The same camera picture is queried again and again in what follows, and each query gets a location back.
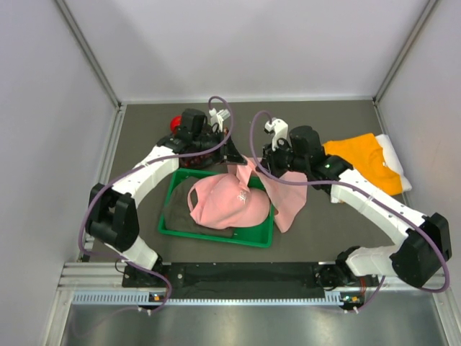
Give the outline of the pink plastic bag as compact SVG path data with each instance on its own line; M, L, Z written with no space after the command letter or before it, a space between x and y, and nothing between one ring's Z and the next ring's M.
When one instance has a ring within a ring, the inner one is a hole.
M229 164L228 173L234 174L243 182L250 177L258 177L274 206L274 222L279 231L286 233L293 224L296 215L305 206L307 201L306 185L286 185L269 178L257 170L258 166L253 158L244 157L246 164Z

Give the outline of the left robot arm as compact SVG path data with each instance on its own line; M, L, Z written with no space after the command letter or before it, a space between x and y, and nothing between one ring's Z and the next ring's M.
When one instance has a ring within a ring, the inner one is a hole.
M84 230L121 259L139 266L146 285L163 279L162 259L140 237L138 206L159 182L180 168L204 169L214 164L245 164L224 126L229 109L208 113L188 108L180 124L161 138L133 169L113 182L95 185L90 194Z

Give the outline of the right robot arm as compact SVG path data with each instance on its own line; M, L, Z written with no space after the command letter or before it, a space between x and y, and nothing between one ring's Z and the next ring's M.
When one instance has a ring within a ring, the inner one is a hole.
M344 285L361 277L397 277L424 289L439 271L449 286L447 262L452 256L447 219L425 215L399 203L363 177L348 161L324 151L318 133L304 125L290 130L287 123L272 119L264 130L271 143L263 147L259 168L281 180L287 172L305 175L308 185L324 191L333 202L343 202L374 223L392 241L386 247L350 247L336 259L336 276Z

